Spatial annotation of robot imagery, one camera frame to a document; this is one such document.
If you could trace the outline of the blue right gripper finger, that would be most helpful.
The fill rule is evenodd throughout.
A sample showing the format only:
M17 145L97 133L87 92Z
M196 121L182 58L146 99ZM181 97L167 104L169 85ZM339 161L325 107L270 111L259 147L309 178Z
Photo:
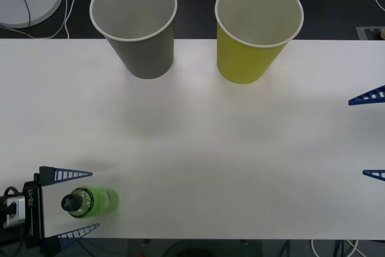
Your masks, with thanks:
M385 170L364 170L362 173L370 178L385 181Z
M358 95L350 99L348 101L348 105L354 106L354 105L363 105L363 104L384 103L385 102L384 92L385 92L385 85L382 85L381 87L367 91L366 93L363 93L361 95Z

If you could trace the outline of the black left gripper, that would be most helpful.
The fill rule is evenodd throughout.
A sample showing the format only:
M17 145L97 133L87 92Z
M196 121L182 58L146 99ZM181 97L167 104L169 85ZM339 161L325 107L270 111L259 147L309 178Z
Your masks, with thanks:
M87 178L92 175L92 172L82 170L48 166L39 167L39 173L34 174L34 179L26 182L23 186L23 196L25 197L25 233L23 240L26 248L59 248L60 244L61 251L64 251L99 227L99 224L95 223L57 236L45 237L42 187Z

